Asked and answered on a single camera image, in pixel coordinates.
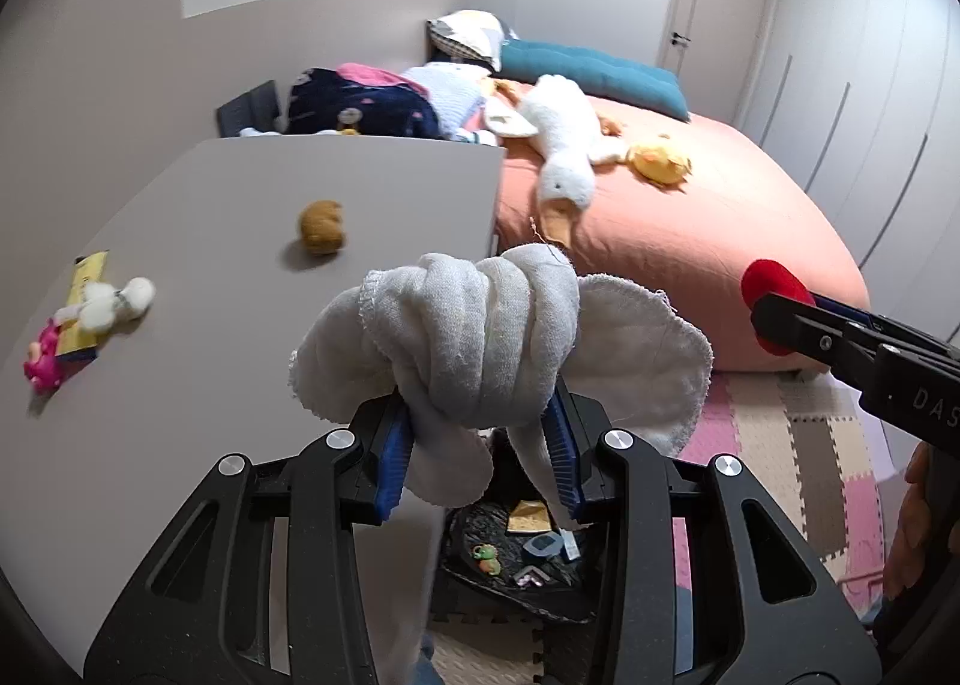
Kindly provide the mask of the person's right hand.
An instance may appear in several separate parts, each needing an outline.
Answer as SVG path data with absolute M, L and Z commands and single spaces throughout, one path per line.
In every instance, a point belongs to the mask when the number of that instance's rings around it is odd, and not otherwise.
M 901 501 L 895 537 L 885 563 L 884 597 L 895 600 L 905 589 L 913 587 L 924 570 L 924 542 L 931 532 L 931 509 L 926 501 L 931 449 L 920 442 L 905 470 L 907 493 Z

